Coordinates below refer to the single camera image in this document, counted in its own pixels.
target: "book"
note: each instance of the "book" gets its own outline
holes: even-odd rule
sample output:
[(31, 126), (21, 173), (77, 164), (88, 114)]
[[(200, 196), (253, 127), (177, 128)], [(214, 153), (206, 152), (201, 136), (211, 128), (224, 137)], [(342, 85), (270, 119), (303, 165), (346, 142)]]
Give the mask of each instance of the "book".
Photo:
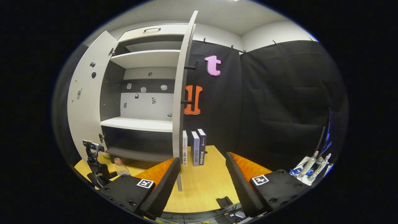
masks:
[(199, 166), (199, 136), (196, 132), (192, 133), (191, 139), (191, 156), (194, 167)]
[(182, 164), (187, 165), (187, 147), (188, 147), (188, 135), (187, 131), (182, 131)]
[(206, 151), (206, 134), (202, 129), (198, 129), (200, 145), (199, 145), (199, 166), (205, 164), (205, 151)]

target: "wooden table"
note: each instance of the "wooden table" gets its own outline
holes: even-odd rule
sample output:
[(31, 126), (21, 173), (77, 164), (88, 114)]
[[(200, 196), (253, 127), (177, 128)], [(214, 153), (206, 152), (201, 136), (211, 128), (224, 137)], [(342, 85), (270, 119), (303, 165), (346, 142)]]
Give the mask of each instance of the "wooden table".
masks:
[[(164, 208), (165, 212), (189, 213), (205, 212), (220, 209), (216, 199), (228, 198), (233, 204), (239, 203), (235, 187), (231, 176), (225, 166), (225, 158), (213, 145), (206, 146), (205, 164), (194, 167), (192, 165), (191, 149), (188, 147), (187, 165), (181, 165), (182, 191), (178, 191), (174, 184), (173, 191), (169, 201)], [(122, 159), (129, 169), (132, 176), (135, 176), (146, 169), (149, 169), (157, 163), (136, 161), (131, 159)], [(98, 161), (108, 165), (110, 172), (115, 171), (115, 165), (110, 159), (98, 156)], [(83, 160), (75, 165), (75, 169), (86, 179), (87, 174), (91, 172), (89, 166)]]

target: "ceiling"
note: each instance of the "ceiling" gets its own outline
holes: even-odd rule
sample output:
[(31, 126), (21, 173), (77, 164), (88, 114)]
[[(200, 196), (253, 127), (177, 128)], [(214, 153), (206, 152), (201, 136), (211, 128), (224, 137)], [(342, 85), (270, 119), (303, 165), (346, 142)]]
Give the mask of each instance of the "ceiling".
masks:
[(279, 13), (250, 0), (153, 0), (135, 7), (101, 30), (113, 31), (131, 24), (178, 20), (188, 22), (198, 10), (195, 23), (217, 27), (242, 36), (265, 24), (288, 20)]

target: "drawer handle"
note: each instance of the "drawer handle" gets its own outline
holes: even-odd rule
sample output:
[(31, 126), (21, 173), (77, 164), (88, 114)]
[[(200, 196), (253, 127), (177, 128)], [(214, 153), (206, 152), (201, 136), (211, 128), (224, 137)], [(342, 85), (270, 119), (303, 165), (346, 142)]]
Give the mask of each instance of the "drawer handle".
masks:
[[(150, 29), (158, 29), (158, 31), (161, 30), (161, 28), (150, 28)], [(147, 30), (149, 30), (149, 29), (144, 30), (144, 32)]]

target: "drawer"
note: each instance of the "drawer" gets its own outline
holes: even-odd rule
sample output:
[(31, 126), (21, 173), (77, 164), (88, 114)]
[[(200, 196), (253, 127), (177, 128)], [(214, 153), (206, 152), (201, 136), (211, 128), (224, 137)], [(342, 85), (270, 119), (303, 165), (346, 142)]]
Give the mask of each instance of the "drawer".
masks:
[(129, 41), (141, 37), (152, 37), (162, 35), (185, 35), (188, 24), (164, 24), (147, 26), (125, 32), (119, 39), (120, 42)]

